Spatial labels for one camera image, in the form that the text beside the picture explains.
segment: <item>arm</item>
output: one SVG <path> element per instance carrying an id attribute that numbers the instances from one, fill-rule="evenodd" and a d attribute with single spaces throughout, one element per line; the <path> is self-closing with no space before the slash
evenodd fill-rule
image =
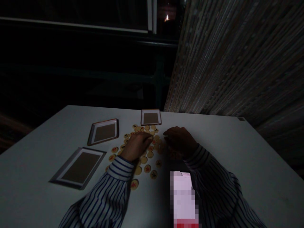
<path id="1" fill-rule="evenodd" d="M 196 143 L 185 128 L 164 134 L 168 145 L 181 149 L 184 162 L 194 174 L 196 193 L 202 199 L 206 227 L 265 227 L 243 198 L 240 183 L 205 148 Z"/>
<path id="2" fill-rule="evenodd" d="M 152 140 L 140 132 L 131 136 L 128 144 L 116 157 L 94 188 L 73 204 L 64 215 L 59 227 L 120 227 L 127 203 L 128 181 L 134 161 Z"/>

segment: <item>person's right hand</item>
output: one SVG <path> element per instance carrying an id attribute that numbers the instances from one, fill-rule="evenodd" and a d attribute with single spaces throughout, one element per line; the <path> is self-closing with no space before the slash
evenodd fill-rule
<path id="1" fill-rule="evenodd" d="M 197 143 L 192 135 L 182 127 L 172 127 L 164 132 L 168 146 L 182 153 L 184 158 L 190 157 L 197 147 Z"/>

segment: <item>hand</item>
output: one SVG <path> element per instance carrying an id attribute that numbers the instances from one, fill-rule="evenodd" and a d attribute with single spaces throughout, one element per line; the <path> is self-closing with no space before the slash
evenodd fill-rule
<path id="1" fill-rule="evenodd" d="M 120 156 L 129 162 L 139 158 L 152 142 L 150 134 L 138 131 L 132 135 Z"/>
<path id="2" fill-rule="evenodd" d="M 189 158 L 197 147 L 197 143 L 192 135 L 182 127 L 172 127 L 164 132 L 168 146 L 182 153 L 184 158 Z"/>

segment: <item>smartphone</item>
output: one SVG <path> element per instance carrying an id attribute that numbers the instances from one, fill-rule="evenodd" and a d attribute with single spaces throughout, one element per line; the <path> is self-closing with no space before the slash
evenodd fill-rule
<path id="1" fill-rule="evenodd" d="M 195 209 L 195 191 L 192 185 L 192 178 L 189 172 L 171 171 L 170 172 L 170 193 L 171 193 L 171 211 L 173 215 L 174 227 L 196 227 L 198 225 L 198 210 Z"/>

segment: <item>person's left hand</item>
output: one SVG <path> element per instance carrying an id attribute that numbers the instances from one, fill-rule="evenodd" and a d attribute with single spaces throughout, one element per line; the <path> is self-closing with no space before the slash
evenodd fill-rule
<path id="1" fill-rule="evenodd" d="M 152 142 L 150 134 L 138 131 L 132 135 L 120 156 L 129 162 L 139 158 Z"/>

